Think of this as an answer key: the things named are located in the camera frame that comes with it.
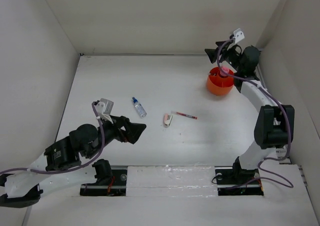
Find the pink capped glue stick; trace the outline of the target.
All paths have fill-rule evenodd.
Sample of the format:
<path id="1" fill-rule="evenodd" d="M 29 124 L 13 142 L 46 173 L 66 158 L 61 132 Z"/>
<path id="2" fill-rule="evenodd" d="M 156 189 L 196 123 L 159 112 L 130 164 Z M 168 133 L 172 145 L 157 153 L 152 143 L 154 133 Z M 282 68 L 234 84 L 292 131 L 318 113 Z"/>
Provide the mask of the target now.
<path id="1" fill-rule="evenodd" d="M 222 78 L 227 78 L 229 75 L 230 69 L 228 67 L 222 66 L 220 67 L 220 76 Z"/>

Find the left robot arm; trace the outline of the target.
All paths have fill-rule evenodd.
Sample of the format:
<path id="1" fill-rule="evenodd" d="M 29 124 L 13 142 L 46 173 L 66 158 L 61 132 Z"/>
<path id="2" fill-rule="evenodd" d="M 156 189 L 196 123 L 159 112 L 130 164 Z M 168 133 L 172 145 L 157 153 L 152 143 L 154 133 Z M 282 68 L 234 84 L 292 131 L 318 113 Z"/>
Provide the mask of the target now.
<path id="1" fill-rule="evenodd" d="M 135 144 L 146 124 L 124 116 L 98 120 L 99 126 L 82 124 L 47 147 L 28 168 L 7 169 L 0 174 L 4 194 L 1 207 L 26 208 L 53 192 L 77 185 L 109 185 L 114 176 L 108 160 L 101 158 L 112 141 Z"/>

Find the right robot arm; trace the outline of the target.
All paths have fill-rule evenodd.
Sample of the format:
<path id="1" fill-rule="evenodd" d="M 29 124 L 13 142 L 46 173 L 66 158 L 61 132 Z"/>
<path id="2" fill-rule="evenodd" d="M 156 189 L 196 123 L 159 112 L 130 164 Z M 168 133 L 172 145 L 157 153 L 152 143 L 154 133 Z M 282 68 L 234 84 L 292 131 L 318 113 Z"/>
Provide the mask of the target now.
<path id="1" fill-rule="evenodd" d="M 254 141 L 242 155 L 238 156 L 230 172 L 222 178 L 231 184 L 249 184 L 261 170 L 261 164 L 270 160 L 273 149 L 286 147 L 285 158 L 290 154 L 294 138 L 295 109 L 275 99 L 262 86 L 256 75 L 260 50 L 254 46 L 242 49 L 234 38 L 216 42 L 215 49 L 206 48 L 212 64 L 217 64 L 208 76 L 211 91 L 222 96 L 227 88 L 235 87 L 258 112 L 253 131 Z"/>

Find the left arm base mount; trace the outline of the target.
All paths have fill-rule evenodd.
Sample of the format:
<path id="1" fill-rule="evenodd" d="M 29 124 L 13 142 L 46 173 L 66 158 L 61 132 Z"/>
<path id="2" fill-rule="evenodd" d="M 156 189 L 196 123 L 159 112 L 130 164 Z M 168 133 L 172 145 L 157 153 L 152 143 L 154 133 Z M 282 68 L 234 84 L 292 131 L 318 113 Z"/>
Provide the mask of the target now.
<path id="1" fill-rule="evenodd" d="M 79 195 L 83 197 L 124 197 L 127 191 L 128 167 L 111 166 L 108 160 L 99 159 L 95 169 L 95 182 L 82 184 Z"/>

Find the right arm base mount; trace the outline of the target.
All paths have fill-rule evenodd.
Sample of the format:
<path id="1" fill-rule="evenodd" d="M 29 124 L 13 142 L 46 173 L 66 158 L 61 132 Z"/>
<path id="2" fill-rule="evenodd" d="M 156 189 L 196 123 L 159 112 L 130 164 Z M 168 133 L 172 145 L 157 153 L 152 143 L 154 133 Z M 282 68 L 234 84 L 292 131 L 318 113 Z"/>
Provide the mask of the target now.
<path id="1" fill-rule="evenodd" d="M 263 196 L 263 188 L 257 169 L 236 172 L 232 166 L 216 166 L 211 182 L 217 185 L 218 196 Z"/>

